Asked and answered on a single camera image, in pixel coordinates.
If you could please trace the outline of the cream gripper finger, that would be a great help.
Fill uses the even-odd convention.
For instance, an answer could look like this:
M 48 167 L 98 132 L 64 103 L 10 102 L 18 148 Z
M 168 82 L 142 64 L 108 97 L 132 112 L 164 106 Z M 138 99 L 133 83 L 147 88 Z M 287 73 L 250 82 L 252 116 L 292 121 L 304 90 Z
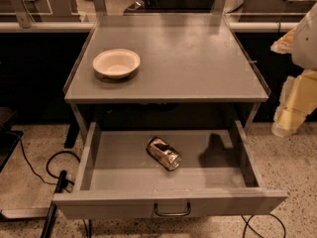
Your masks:
M 317 71 L 304 69 L 297 76 L 289 76 L 280 93 L 271 132 L 277 137 L 296 133 L 306 117 L 317 108 Z
M 281 38 L 279 38 L 277 41 L 275 41 L 271 47 L 270 50 L 272 52 L 275 52 L 277 54 L 291 54 L 293 49 L 293 39 L 295 34 L 295 28 L 288 31 L 286 34 L 284 34 Z

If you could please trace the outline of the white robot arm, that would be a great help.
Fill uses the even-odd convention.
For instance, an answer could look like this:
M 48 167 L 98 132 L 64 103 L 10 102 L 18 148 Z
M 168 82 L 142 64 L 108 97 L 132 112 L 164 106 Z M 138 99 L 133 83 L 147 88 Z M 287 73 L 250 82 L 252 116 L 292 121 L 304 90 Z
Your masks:
M 288 137 L 317 109 L 317 3 L 270 49 L 291 54 L 292 62 L 303 69 L 299 76 L 286 79 L 271 126 L 275 136 Z

